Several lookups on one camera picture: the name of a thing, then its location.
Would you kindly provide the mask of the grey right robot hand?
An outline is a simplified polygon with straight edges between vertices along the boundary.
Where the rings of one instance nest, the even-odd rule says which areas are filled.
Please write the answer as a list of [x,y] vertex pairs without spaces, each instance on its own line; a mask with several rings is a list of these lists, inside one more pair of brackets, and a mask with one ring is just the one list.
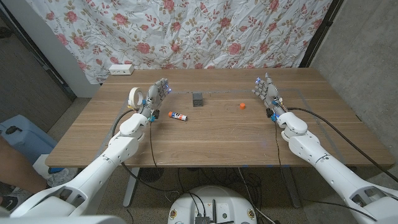
[[287,108],[283,105],[283,98],[268,73],[265,74],[264,78],[256,78],[252,92],[263,101],[269,118],[277,119],[287,112]]

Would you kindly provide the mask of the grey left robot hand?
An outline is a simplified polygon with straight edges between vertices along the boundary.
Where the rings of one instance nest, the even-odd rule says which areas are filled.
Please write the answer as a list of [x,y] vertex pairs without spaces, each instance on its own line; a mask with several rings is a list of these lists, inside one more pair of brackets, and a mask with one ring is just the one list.
[[156,81],[147,91],[145,104],[142,107],[140,114],[149,118],[155,110],[158,110],[161,107],[163,100],[170,92],[171,89],[167,78],[161,78]]

